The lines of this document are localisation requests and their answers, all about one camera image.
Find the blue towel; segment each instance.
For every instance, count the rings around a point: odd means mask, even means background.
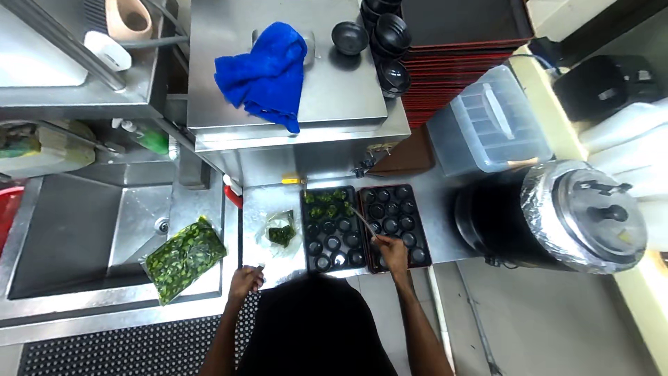
[[[249,54],[215,60],[213,75],[225,98],[265,120],[299,133],[297,111],[308,47],[290,25],[274,22],[255,41]]]

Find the soap bottle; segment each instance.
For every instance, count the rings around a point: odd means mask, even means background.
[[[137,127],[132,121],[113,119],[112,128],[121,127],[132,134],[132,140],[148,150],[166,155],[169,153],[168,139],[162,133],[148,127]]]

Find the person's hand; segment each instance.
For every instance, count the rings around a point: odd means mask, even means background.
[[[408,250],[401,239],[392,239],[387,236],[376,235],[373,239],[380,248],[387,268],[393,276],[403,276],[408,271]]]
[[[249,291],[257,291],[262,287],[263,278],[265,277],[262,269],[262,266],[253,268],[247,265],[241,269],[237,269],[232,276],[228,300],[243,304]]]

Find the stack of red trays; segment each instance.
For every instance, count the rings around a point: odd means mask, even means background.
[[[412,128],[534,36],[524,0],[411,0],[401,14],[413,37],[401,59],[412,80],[401,97]]]

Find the plastic bag of green vegetables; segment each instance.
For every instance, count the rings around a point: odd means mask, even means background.
[[[206,218],[186,226],[142,260],[142,267],[158,290],[160,305],[183,290],[227,255],[225,246]]]
[[[254,249],[257,261],[267,263],[272,258],[291,258],[301,250],[301,227],[295,223],[293,210],[267,215],[265,224],[259,228],[255,241],[260,249]]]

